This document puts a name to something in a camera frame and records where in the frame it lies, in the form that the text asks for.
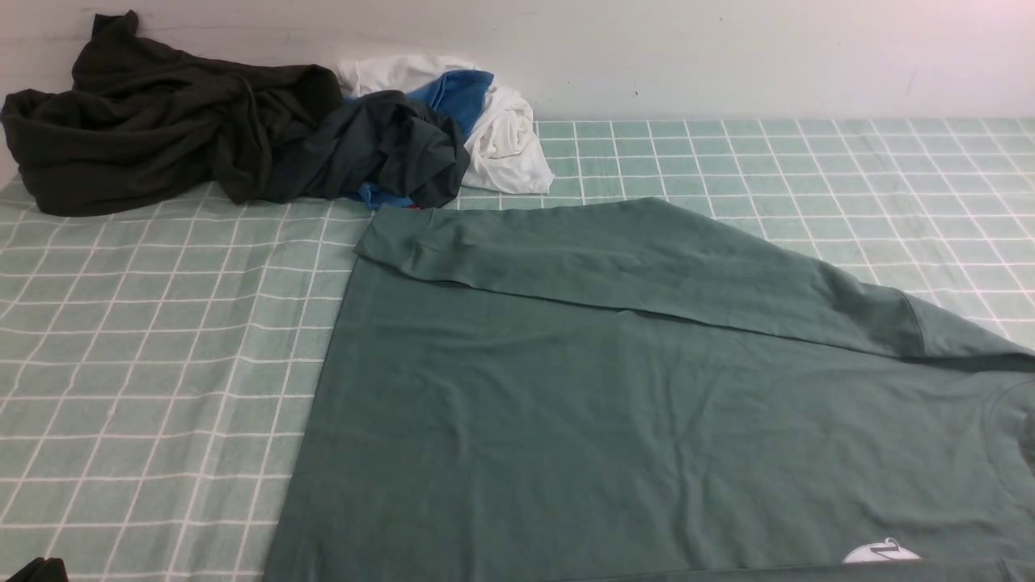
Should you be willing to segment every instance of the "green t-shirt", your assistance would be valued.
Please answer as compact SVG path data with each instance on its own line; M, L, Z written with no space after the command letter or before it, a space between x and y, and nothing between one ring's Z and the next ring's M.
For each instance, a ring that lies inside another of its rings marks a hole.
M268 582L1035 576L1035 357L966 320L656 200L356 252Z

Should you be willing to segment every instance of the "printed logo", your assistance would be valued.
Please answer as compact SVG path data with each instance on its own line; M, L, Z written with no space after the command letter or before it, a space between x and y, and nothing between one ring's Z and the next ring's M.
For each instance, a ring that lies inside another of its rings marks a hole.
M888 537L881 544L867 544L852 550L842 563L864 561L918 560L920 556L903 548L894 537Z

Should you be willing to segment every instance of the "mattress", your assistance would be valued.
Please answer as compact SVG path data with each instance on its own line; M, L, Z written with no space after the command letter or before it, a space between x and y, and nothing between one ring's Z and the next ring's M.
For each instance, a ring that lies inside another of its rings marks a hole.
M538 123L549 195L643 197L1035 347L1035 119ZM0 193L0 576L261 577L363 206L205 184L111 216Z

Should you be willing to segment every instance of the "white wall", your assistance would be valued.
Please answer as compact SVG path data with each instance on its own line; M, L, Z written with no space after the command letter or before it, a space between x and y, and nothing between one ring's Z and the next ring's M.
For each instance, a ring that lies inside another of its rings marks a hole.
M0 90L70 86L95 11L257 64L468 57L544 118L1035 115L1035 0L9 0Z

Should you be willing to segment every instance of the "crumpled clothing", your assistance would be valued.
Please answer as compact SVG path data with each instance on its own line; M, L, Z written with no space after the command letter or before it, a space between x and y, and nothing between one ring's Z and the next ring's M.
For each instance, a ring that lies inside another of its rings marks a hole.
M456 198L470 161L456 121L400 91L346 101L316 132L300 124L292 132L275 152L264 200L333 200L373 182L438 208Z
M7 146L42 212L130 210L212 179L242 203L266 190L289 125L315 129L342 105L326 68L203 59L138 26L132 10L95 16L72 90L7 96Z
M353 96L372 91L413 91L457 69L479 69L454 57L402 55L342 61L338 74ZM471 165L464 185L503 194L546 194L554 181L534 130L532 107L515 89L497 78L485 93L478 121L464 144Z
M435 81L410 91L407 96L431 106L436 113L450 117L460 126L466 140L481 115L485 92L493 83L493 74L484 70L450 70ZM396 196L374 183L364 183L359 192L346 196L377 210L382 204L409 207L414 202L408 197Z

